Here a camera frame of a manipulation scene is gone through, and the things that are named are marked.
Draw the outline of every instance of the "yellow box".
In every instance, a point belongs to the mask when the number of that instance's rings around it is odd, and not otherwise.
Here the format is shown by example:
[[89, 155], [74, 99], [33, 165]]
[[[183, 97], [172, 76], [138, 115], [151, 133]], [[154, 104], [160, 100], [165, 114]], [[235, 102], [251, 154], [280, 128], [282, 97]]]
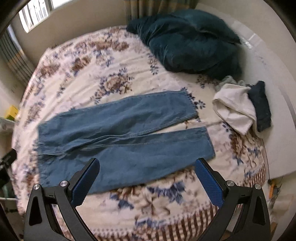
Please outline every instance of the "yellow box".
[[18, 109], [12, 105], [6, 111], [4, 118], [14, 121], [15, 117], [17, 116], [17, 113], [18, 113]]

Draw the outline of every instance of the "jeans leg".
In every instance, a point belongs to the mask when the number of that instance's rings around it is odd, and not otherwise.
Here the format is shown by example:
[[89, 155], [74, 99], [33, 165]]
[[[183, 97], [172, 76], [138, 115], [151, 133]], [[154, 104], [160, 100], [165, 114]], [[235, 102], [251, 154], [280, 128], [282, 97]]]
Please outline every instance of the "jeans leg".
[[100, 173], [89, 193], [138, 185], [183, 169], [198, 158], [215, 155], [205, 127], [118, 139], [112, 145], [93, 143], [66, 155], [49, 156], [39, 167], [43, 186], [67, 180], [95, 157]]
[[61, 113], [39, 125], [38, 154], [63, 154], [114, 137], [139, 136], [196, 116], [186, 91], [128, 97]]

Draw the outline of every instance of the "floral bedspread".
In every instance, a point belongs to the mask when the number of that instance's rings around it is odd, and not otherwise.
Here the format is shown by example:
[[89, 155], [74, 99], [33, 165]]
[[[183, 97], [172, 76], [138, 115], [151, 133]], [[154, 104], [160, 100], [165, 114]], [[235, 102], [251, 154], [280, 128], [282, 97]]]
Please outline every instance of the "floral bedspread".
[[[25, 91], [13, 134], [18, 159], [12, 166], [12, 180], [20, 214], [25, 214], [31, 189], [39, 180], [34, 151], [39, 123], [73, 108], [182, 88], [190, 93], [198, 118], [161, 131], [207, 126], [216, 153], [209, 161], [211, 167], [238, 185], [263, 184], [263, 147], [253, 133], [240, 136], [215, 114], [216, 83], [203, 75], [167, 72], [124, 26], [47, 49]], [[77, 210], [98, 240], [159, 241], [198, 237], [218, 208], [188, 167], [144, 185], [88, 195]], [[56, 214], [66, 237], [71, 238], [58, 209]]]

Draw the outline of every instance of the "metal screw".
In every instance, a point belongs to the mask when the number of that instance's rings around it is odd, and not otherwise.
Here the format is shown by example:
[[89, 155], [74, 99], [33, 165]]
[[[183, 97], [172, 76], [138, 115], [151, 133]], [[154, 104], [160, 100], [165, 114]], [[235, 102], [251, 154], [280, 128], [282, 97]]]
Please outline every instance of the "metal screw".
[[68, 182], [67, 181], [61, 181], [60, 185], [61, 187], [65, 187], [67, 186]]
[[233, 187], [233, 186], [234, 186], [234, 182], [231, 181], [231, 180], [228, 180], [228, 181], [226, 182], [226, 184], [227, 184], [227, 186], [230, 186], [230, 187]]
[[40, 187], [40, 185], [39, 185], [39, 184], [35, 184], [35, 185], [33, 186], [34, 190], [38, 190], [38, 189], [39, 189], [39, 187]]
[[259, 184], [255, 184], [255, 188], [260, 190], [261, 189], [261, 186]]

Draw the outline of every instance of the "blue gripper pad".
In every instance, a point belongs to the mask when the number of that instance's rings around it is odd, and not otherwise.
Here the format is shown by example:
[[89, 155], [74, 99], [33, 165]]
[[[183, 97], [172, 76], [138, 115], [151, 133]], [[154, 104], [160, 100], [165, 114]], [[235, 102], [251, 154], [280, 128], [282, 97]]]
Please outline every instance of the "blue gripper pad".
[[216, 182], [212, 174], [204, 166], [200, 159], [195, 162], [195, 173], [200, 180], [203, 188], [205, 189], [212, 204], [218, 207], [223, 205], [223, 191], [219, 184]]
[[83, 176], [79, 179], [76, 186], [72, 190], [71, 205], [77, 207], [82, 205], [86, 195], [88, 194], [92, 184], [94, 183], [100, 171], [100, 162], [95, 159], [88, 169], [84, 172]]

